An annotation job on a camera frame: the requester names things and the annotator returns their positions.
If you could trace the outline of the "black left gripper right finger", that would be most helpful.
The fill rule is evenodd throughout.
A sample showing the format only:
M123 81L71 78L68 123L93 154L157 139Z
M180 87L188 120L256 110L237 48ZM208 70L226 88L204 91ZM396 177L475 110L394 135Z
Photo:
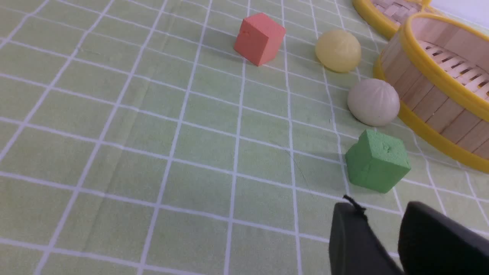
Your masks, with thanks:
M398 254L408 275L489 273L488 240L419 201L406 207Z

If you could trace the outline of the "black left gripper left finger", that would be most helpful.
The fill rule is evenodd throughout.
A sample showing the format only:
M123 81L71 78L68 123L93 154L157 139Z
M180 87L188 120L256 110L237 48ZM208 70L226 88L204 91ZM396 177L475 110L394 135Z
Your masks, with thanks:
M364 211L338 202L332 212L329 242L332 275L403 275L372 231Z

